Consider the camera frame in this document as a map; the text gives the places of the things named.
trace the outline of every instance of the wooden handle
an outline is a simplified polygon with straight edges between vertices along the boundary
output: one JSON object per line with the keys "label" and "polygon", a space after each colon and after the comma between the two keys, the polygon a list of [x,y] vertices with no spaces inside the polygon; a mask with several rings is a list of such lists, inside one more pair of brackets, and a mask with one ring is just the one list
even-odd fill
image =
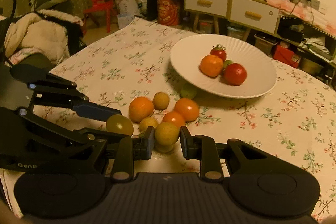
{"label": "wooden handle", "polygon": [[212,5],[212,1],[208,1],[208,0],[198,0],[198,1],[197,1],[197,5],[211,6],[211,5]]}
{"label": "wooden handle", "polygon": [[246,11],[245,16],[246,17],[253,17],[256,20],[260,20],[263,17],[262,15],[259,15],[257,13],[250,12],[250,11]]}

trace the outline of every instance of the white plate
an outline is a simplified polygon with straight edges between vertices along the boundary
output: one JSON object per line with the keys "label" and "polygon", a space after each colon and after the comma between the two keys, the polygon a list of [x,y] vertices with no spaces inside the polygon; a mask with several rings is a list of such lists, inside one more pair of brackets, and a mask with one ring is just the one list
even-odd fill
{"label": "white plate", "polygon": [[[243,65],[247,78],[240,86],[226,85],[220,77],[212,79],[199,70],[204,56],[210,54],[214,45],[226,48],[227,60]],[[271,58],[261,50],[233,37],[201,34],[186,37],[171,50],[170,61],[185,80],[207,92],[230,98],[255,98],[269,92],[277,82],[277,72]]]}

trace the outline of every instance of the orange bucket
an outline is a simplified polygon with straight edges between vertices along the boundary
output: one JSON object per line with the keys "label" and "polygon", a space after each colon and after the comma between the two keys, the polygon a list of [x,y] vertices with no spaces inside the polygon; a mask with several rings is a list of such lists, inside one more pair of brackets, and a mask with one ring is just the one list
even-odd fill
{"label": "orange bucket", "polygon": [[167,26],[180,24],[180,4],[172,0],[157,0],[158,23]]}

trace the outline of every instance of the red plastic chair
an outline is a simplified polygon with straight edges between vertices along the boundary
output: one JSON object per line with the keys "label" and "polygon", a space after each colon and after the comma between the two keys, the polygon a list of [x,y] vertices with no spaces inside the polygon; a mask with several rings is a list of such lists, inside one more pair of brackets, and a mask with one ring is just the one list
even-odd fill
{"label": "red plastic chair", "polygon": [[106,11],[106,29],[107,32],[111,31],[111,11],[113,15],[117,12],[113,9],[113,0],[92,0],[93,6],[83,11],[84,14],[84,32],[86,32],[86,15],[90,16],[93,12]]}

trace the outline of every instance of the drawer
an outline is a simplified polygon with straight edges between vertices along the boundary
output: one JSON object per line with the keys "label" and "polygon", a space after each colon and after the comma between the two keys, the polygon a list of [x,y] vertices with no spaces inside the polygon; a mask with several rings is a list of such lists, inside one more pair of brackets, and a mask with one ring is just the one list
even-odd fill
{"label": "drawer", "polygon": [[230,20],[275,32],[279,10],[253,0],[232,0]]}
{"label": "drawer", "polygon": [[185,8],[226,17],[228,0],[185,0]]}

